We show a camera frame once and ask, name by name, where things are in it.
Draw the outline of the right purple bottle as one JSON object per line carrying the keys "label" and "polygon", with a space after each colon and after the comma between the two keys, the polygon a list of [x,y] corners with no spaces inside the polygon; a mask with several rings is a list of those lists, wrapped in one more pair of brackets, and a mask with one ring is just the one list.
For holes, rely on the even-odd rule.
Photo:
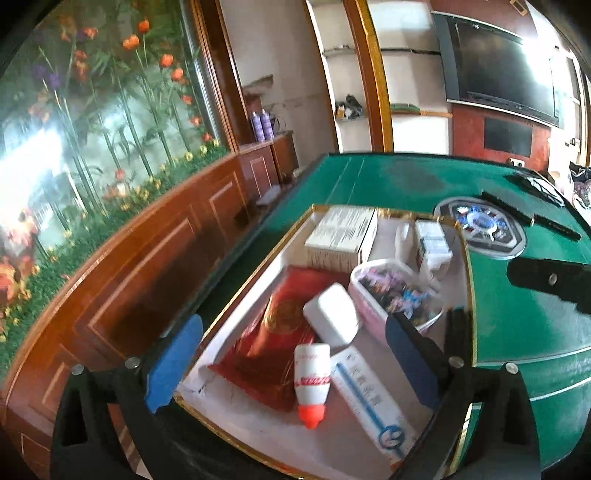
{"label": "right purple bottle", "polygon": [[266,141],[273,140],[274,138],[274,130],[273,130],[273,121],[271,121],[270,114],[266,112],[266,110],[262,110],[259,114],[260,124],[263,127],[263,136]]}

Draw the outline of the wall television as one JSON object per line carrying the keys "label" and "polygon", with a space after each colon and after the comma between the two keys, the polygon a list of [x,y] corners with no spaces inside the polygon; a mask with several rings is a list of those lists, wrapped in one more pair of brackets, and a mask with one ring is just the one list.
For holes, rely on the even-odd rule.
{"label": "wall television", "polygon": [[484,22],[443,12],[432,17],[449,102],[560,124],[551,54]]}

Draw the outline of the white bottle red cap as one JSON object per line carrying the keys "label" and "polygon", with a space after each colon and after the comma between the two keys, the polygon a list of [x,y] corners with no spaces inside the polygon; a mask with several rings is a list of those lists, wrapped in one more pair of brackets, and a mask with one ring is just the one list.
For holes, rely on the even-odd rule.
{"label": "white bottle red cap", "polygon": [[325,403],[331,388],[331,346],[325,343],[297,345],[294,349],[294,392],[297,413],[307,429],[325,419]]}

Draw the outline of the round black patterned disc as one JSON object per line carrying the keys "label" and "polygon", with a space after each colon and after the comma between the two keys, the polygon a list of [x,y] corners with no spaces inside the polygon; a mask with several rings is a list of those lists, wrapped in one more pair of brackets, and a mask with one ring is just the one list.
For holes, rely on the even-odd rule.
{"label": "round black patterned disc", "polygon": [[434,214],[455,220],[469,248],[496,260],[511,260],[526,249],[523,227],[492,203],[474,197],[450,197],[434,208]]}

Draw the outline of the small white medicine box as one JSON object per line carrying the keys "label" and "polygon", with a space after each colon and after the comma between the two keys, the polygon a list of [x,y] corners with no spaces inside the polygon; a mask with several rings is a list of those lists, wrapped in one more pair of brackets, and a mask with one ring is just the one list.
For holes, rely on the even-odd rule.
{"label": "small white medicine box", "polygon": [[447,274],[453,260],[453,252],[443,227],[439,222],[417,220],[415,235],[418,245],[417,266],[419,272],[442,279]]}

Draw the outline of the pile of playing cards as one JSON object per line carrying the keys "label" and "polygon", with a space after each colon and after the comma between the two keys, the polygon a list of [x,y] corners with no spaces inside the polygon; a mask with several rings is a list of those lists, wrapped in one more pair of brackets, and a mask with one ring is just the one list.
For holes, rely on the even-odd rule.
{"label": "pile of playing cards", "polygon": [[541,200],[549,202],[559,208],[565,207],[565,201],[557,190],[543,179],[526,175],[521,172],[514,172],[507,175],[506,178],[530,195],[536,196]]}

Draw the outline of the green-edged medicine box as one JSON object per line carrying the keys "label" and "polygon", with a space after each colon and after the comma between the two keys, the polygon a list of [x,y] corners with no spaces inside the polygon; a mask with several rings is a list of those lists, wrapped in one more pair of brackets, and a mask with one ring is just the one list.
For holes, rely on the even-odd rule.
{"label": "green-edged medicine box", "polygon": [[329,207],[304,242],[308,267],[351,274],[369,260],[378,223],[375,208]]}

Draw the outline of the pink-rimmed plastic container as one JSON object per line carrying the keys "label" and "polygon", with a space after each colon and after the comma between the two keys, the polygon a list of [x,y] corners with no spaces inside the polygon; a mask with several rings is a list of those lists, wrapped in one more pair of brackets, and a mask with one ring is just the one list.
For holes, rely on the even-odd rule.
{"label": "pink-rimmed plastic container", "polygon": [[387,345],[386,323],[402,314],[420,332],[428,330],[444,313],[444,302],[406,264],[396,259],[363,262],[349,276],[353,299],[363,327]]}

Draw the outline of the red packet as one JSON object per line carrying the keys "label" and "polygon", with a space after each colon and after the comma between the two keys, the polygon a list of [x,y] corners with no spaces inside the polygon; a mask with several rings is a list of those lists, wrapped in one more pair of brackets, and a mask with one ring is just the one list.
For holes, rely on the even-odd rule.
{"label": "red packet", "polygon": [[240,335],[211,371],[273,410],[296,405],[294,349],[315,342],[304,304],[332,284],[346,286],[349,276],[327,270],[288,266],[262,313]]}

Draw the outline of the white rectangular case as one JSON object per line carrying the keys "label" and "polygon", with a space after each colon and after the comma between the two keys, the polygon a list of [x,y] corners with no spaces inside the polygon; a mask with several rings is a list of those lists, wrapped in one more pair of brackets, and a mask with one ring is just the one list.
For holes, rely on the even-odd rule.
{"label": "white rectangular case", "polygon": [[305,303],[303,314],[318,338],[332,349],[348,346],[360,331],[361,321],[355,303],[339,283]]}

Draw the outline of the white blue tube box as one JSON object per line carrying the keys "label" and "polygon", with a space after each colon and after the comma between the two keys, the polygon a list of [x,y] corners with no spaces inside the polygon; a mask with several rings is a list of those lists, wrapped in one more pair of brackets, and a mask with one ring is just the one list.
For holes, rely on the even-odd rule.
{"label": "white blue tube box", "polygon": [[332,356],[331,379],[367,437],[396,470],[418,436],[386,386],[353,346]]}

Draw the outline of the white gold-rimmed tray box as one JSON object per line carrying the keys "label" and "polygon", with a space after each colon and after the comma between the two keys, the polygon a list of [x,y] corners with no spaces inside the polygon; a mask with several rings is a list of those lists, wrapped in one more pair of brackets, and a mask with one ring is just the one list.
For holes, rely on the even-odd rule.
{"label": "white gold-rimmed tray box", "polygon": [[429,442],[453,313],[473,328],[466,240],[451,218],[315,205],[206,331],[176,403],[297,479],[432,479],[465,441]]}

